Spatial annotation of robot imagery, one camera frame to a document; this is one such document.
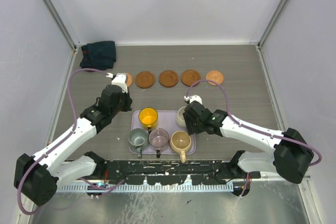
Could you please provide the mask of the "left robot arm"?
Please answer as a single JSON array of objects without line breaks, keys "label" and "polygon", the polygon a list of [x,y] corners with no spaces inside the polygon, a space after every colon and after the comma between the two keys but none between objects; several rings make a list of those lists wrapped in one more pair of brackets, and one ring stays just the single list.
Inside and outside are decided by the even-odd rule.
[{"label": "left robot arm", "polygon": [[131,103],[126,84],[110,84],[63,135],[32,156],[21,155],[16,162],[14,177],[18,203],[21,204],[21,197],[26,196],[37,206],[42,206],[51,200],[59,187],[74,180],[86,176],[101,179],[107,169],[105,160],[92,151],[70,163],[64,161],[108,126],[120,111],[130,111]]}]

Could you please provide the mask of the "brown wooden saucer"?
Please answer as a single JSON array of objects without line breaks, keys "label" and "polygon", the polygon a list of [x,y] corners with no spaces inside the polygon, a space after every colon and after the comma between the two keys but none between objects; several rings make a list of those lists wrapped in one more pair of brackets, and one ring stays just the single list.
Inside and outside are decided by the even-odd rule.
[{"label": "brown wooden saucer", "polygon": [[174,87],[178,83],[178,75],[173,70],[162,71],[159,75],[159,83],[166,87]]},{"label": "brown wooden saucer", "polygon": [[189,69],[185,70],[181,74],[181,81],[184,85],[190,87],[194,82],[198,81],[201,79],[201,75],[198,71]]},{"label": "brown wooden saucer", "polygon": [[155,83],[155,76],[152,72],[149,71],[139,72],[135,78],[135,83],[139,88],[150,88]]}]

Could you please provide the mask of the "woven rattan coaster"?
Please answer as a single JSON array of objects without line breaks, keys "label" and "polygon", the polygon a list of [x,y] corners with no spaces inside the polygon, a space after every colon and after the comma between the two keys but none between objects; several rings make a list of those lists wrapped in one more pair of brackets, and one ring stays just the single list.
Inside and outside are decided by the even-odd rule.
[{"label": "woven rattan coaster", "polygon": [[130,73],[127,73],[127,82],[126,82],[127,86],[130,87],[132,83],[133,83],[133,77]]},{"label": "woven rattan coaster", "polygon": [[206,80],[208,80],[208,83],[212,86],[215,86],[215,83],[222,84],[224,81],[224,75],[217,71],[217,70],[211,70],[209,71],[206,76]]}]

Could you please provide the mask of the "white ceramic mug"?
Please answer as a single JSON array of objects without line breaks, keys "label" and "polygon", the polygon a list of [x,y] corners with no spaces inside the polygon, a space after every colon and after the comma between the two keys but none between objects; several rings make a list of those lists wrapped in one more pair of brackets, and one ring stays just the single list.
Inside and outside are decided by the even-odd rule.
[{"label": "white ceramic mug", "polygon": [[186,108],[185,106],[181,107],[178,110],[178,112],[176,114],[176,117],[175,117],[176,124],[181,128],[186,128],[185,120],[184,120],[184,117],[183,117],[183,113],[184,113],[185,108]]}]

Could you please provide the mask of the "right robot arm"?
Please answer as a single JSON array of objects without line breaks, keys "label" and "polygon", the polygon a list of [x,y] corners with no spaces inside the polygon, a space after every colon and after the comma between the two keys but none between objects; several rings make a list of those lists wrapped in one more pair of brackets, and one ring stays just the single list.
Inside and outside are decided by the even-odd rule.
[{"label": "right robot arm", "polygon": [[236,152],[229,162],[229,172],[237,179],[252,172],[269,172],[300,184],[314,157],[301,134],[292,128],[284,132],[266,129],[242,121],[226,111],[211,112],[197,101],[186,106],[183,118],[190,135],[206,132],[233,138],[261,150],[259,153]]}]

